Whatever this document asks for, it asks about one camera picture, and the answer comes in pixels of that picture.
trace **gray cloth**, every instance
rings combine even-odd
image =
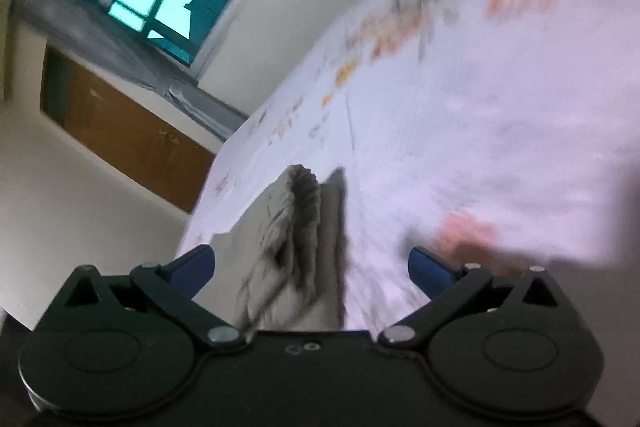
[[[198,89],[193,78],[98,6],[82,0],[13,0],[12,13],[61,52],[152,90],[222,141],[246,121],[244,114]]]
[[[290,166],[214,236],[215,274],[194,301],[242,331],[340,329],[341,207],[339,185]]]

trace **white bedsheet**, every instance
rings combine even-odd
[[[426,302],[408,249],[460,228],[540,263],[622,263],[639,121],[640,0],[361,0],[224,144],[178,254],[300,163],[345,173],[346,328]]]

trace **door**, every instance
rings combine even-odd
[[[191,212],[212,153],[110,84],[72,63],[64,129],[123,174]]]

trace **bed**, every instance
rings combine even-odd
[[[346,179],[347,329],[426,302],[413,245],[622,265],[639,28],[640,0],[360,0],[224,144],[178,255],[303,164]]]

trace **folded garment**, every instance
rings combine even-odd
[[[341,209],[340,184],[289,166],[213,237],[215,274],[194,300],[242,331],[340,329]]]

